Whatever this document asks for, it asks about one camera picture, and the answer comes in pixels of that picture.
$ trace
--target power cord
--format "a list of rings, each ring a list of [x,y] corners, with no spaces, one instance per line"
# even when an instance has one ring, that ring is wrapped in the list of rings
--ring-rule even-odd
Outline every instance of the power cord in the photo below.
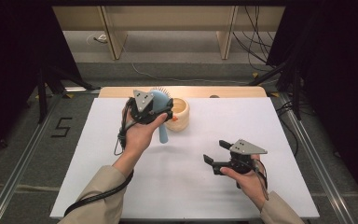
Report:
[[[267,50],[266,45],[263,42],[263,39],[260,37],[260,34],[258,33],[258,16],[259,16],[259,13],[260,13],[260,7],[259,6],[255,7],[255,23],[253,22],[250,14],[249,14],[247,6],[245,6],[245,11],[246,11],[246,14],[248,15],[249,21],[252,24],[252,27],[254,28],[254,33],[253,33],[253,36],[252,36],[252,42],[253,42],[253,39],[254,39],[255,35],[257,35],[258,43],[260,43],[259,44],[260,49],[261,49],[264,57],[267,59],[268,57],[266,56],[266,53],[269,54],[269,51]]]
[[[258,42],[258,41],[253,40],[253,39],[252,39],[251,37],[249,37],[244,31],[242,31],[242,34],[243,34],[243,36],[245,36],[248,40],[253,41],[253,42],[256,43],[256,44],[263,45],[263,46],[265,46],[265,47],[271,48],[271,45],[268,45],[268,44],[261,43],[261,42]]]
[[[127,133],[127,130],[132,127],[133,125],[137,124],[136,121],[130,121],[130,122],[127,122],[127,114],[130,110],[130,107],[131,107],[131,104],[133,104],[133,101],[135,101],[135,99],[133,98],[130,98],[126,105],[124,106],[124,111],[123,111],[123,116],[121,118],[121,127],[120,127],[120,131],[118,132],[118,135],[117,135],[117,141],[116,141],[116,146],[115,146],[115,151],[114,151],[114,154],[115,156],[119,156],[123,153],[124,151],[124,148],[126,147],[126,133]],[[121,152],[117,153],[117,145],[118,145],[118,142],[120,143],[121,145]]]
[[[245,165],[246,167],[248,167],[249,169],[251,169],[251,170],[253,170],[255,172],[255,174],[256,174],[256,176],[258,178],[258,181],[260,182],[261,189],[263,190],[264,197],[268,201],[269,200],[269,194],[267,193],[267,189],[269,187],[269,183],[267,181],[267,169],[266,169],[266,166],[264,165],[264,163],[261,160],[253,160],[254,161],[254,166],[251,167],[246,162],[239,161],[239,160],[236,160],[236,161],[238,161],[239,163]],[[265,173],[264,175],[263,175],[263,173],[260,172],[260,170],[258,168],[258,165],[257,165],[257,162],[260,162],[260,164],[263,166],[264,173]]]
[[[98,200],[107,198],[109,196],[112,196],[112,195],[118,193],[119,191],[121,191],[121,190],[123,190],[124,188],[127,187],[127,185],[131,182],[132,177],[133,177],[133,170],[131,171],[131,173],[127,177],[127,179],[121,185],[119,185],[118,187],[116,187],[114,189],[108,190],[107,192],[100,193],[98,195],[89,197],[87,199],[80,200],[80,201],[78,201],[76,203],[73,203],[71,206],[69,206],[66,209],[66,211],[64,213],[64,216],[66,217],[70,212],[72,212],[73,210],[75,210],[75,209],[77,209],[77,208],[79,208],[81,206],[84,206],[84,205],[89,204],[89,203],[94,203],[94,202],[96,202]]]
[[[283,121],[283,119],[281,118],[281,116],[286,113],[287,111],[291,110],[293,107],[293,101],[289,101],[287,103],[285,103],[284,105],[281,106],[281,108],[277,109],[276,112],[278,113],[278,119],[280,120],[280,122],[283,124],[283,126],[292,134],[292,136],[295,138],[296,141],[296,148],[295,148],[295,152],[293,153],[293,155],[296,157],[297,153],[298,153],[298,139],[296,137],[296,134],[289,128],[289,125],[286,124],[286,122]]]

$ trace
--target black cable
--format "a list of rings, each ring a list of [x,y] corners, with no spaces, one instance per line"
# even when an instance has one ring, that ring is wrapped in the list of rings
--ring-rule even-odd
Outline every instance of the black cable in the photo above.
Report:
[[[238,43],[240,44],[240,46],[245,49],[248,52],[248,62],[249,64],[252,66],[252,68],[254,68],[254,70],[258,70],[258,71],[262,71],[262,72],[268,72],[269,70],[264,70],[264,69],[260,69],[260,68],[256,68],[252,65],[251,61],[250,61],[250,54],[252,54],[254,57],[256,57],[258,60],[260,60],[263,63],[267,63],[266,61],[264,61],[262,58],[260,58],[258,55],[256,55],[253,51],[251,51],[248,47],[246,47],[239,39],[238,37],[235,35],[235,33],[232,33],[234,35],[234,37],[237,39]]]
[[[95,196],[80,200],[80,201],[78,201],[76,203],[73,203],[71,206],[69,206],[66,209],[64,216],[66,217],[66,215],[68,215],[70,212],[72,212],[73,210],[77,209],[78,207],[84,206],[84,205],[89,204],[89,203],[94,203],[94,202],[96,202],[98,200],[107,198],[109,196],[112,196],[112,195],[120,192],[121,190],[123,190],[124,188],[127,187],[127,185],[131,182],[132,177],[133,177],[133,170],[131,171],[130,175],[126,178],[126,180],[121,185],[119,185],[118,187],[116,187],[114,189],[110,189],[107,192],[100,193],[98,195],[95,195]]]
[[[258,38],[258,41],[259,43],[263,42],[263,40],[261,39],[260,37],[260,34],[258,33],[258,14],[259,14],[259,7],[255,7],[255,24],[253,23],[253,20],[249,14],[249,11],[248,11],[248,8],[245,6],[245,11],[246,11],[246,14],[248,15],[248,18],[249,18],[249,21],[251,22],[252,24],[252,27],[254,28],[254,33],[253,33],[253,36],[252,36],[252,40],[254,39],[255,37],[255,34],[257,35],[257,38]],[[260,45],[260,49],[264,55],[264,57],[267,59],[267,56],[262,48],[262,46]]]
[[[264,174],[263,174],[263,173],[261,173],[259,171],[259,169],[255,168],[253,166],[250,166],[249,164],[247,164],[244,161],[240,161],[240,160],[235,160],[235,161],[245,165],[246,167],[248,167],[249,169],[251,169],[251,170],[253,170],[255,172],[255,174],[257,175],[258,180],[260,181],[260,186],[261,186],[261,189],[263,190],[264,197],[266,198],[266,200],[268,200],[269,199],[269,194],[267,193],[267,188],[269,187],[269,183],[267,181],[267,169],[266,169],[266,166],[264,165],[264,163],[261,160],[254,159],[254,161],[260,162],[260,164],[263,166],[263,170],[264,170]],[[264,185],[261,182],[260,176],[264,180]]]
[[[292,136],[295,138],[295,141],[296,141],[296,149],[295,149],[295,152],[293,153],[294,156],[297,155],[298,153],[298,140],[297,140],[297,137],[295,135],[295,133],[289,128],[289,126],[286,124],[286,122],[283,121],[283,119],[279,116],[278,117],[279,120],[281,121],[281,123],[286,127],[286,129],[292,134]]]
[[[137,122],[134,121],[133,123],[131,123],[127,127],[127,114],[129,112],[131,104],[133,104],[134,100],[135,99],[130,98],[127,101],[127,103],[126,103],[126,105],[124,107],[123,115],[122,115],[122,118],[121,118],[121,127],[120,127],[120,131],[118,132],[118,135],[117,135],[117,141],[116,141],[116,146],[115,146],[115,151],[114,151],[115,156],[119,156],[119,155],[121,155],[123,153],[124,148],[126,147],[126,133],[127,133],[127,130],[137,123]],[[118,142],[121,144],[121,152],[119,152],[119,153],[117,153]]]
[[[272,42],[274,41],[274,38],[272,38],[272,35],[269,33],[269,32],[267,32],[267,34],[269,35],[269,37],[271,38],[271,40],[272,40]]]
[[[289,102],[285,103],[284,105],[282,105],[281,108],[276,109],[276,112],[277,112],[277,113],[279,112],[279,114],[278,114],[278,119],[280,120],[280,122],[283,124],[283,126],[284,126],[284,127],[292,134],[292,136],[295,138],[296,148],[295,148],[295,152],[294,152],[293,154],[294,154],[294,156],[296,156],[297,153],[298,153],[298,139],[297,139],[297,137],[296,137],[296,134],[290,129],[289,125],[287,125],[286,122],[284,122],[283,119],[281,118],[281,116],[282,116],[284,113],[286,113],[287,111],[291,110],[292,107],[293,107],[293,102],[292,102],[292,101],[289,101]]]
[[[244,31],[242,31],[242,34],[249,40],[252,40],[251,37],[249,37]],[[268,45],[268,44],[264,44],[264,43],[260,43],[260,42],[257,42],[257,41],[254,41],[256,44],[261,44],[261,45],[264,45],[266,47],[269,47],[271,48],[271,45]]]

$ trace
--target gray floor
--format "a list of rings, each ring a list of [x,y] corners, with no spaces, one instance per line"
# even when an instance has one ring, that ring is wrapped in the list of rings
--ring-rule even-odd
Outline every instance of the gray floor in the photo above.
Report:
[[[92,39],[102,34],[102,32],[65,32],[82,77],[95,86],[241,85],[253,80],[253,72],[264,73],[250,66],[247,53],[235,40],[232,42],[228,60],[221,60],[215,35],[211,32],[132,32],[126,42],[126,52],[118,61],[111,60],[105,44]],[[263,35],[266,43],[271,41],[269,35]],[[257,45],[254,45],[254,51],[258,55],[263,55]],[[251,58],[251,63],[257,68],[269,69],[255,58]],[[194,78],[202,80],[189,81]],[[269,84],[263,85],[266,91],[275,91],[274,79],[276,78],[267,81]],[[6,137],[8,147],[0,148],[0,192],[36,129],[39,117],[35,96],[36,93],[30,97],[29,108],[23,109]],[[61,98],[51,114],[44,135],[0,223],[57,223],[57,220],[49,218],[49,211],[75,152],[92,100],[98,95],[77,93],[71,97]],[[270,99],[276,108],[282,106],[280,97]],[[303,96],[302,122],[328,173],[348,205],[354,223],[358,223],[358,186],[340,158],[334,156],[334,146],[317,115],[313,114],[312,108],[306,105],[306,102],[307,99]],[[52,135],[64,132],[55,129],[60,118],[72,118],[63,123],[71,129],[66,137],[53,138]],[[283,115],[282,119],[293,130],[287,114]],[[295,138],[288,129],[282,127],[290,146],[295,150]],[[300,143],[296,161],[321,215],[319,219],[309,222],[339,223],[321,181]]]

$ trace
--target brush bristles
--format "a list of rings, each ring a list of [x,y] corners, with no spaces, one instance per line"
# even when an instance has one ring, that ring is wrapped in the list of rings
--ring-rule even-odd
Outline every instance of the brush bristles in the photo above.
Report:
[[[163,87],[153,87],[152,91],[162,91],[165,94],[167,94],[169,98],[171,98],[170,93]]]

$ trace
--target blue brush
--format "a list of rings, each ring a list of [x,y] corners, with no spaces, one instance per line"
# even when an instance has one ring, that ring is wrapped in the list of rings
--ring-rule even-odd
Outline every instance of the blue brush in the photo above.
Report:
[[[167,106],[167,103],[170,101],[170,95],[168,92],[159,87],[155,88],[150,91],[150,93],[153,93],[153,110],[159,110]],[[168,142],[168,135],[167,130],[165,129],[164,124],[161,124],[158,127],[158,133],[159,133],[159,142],[164,144]]]

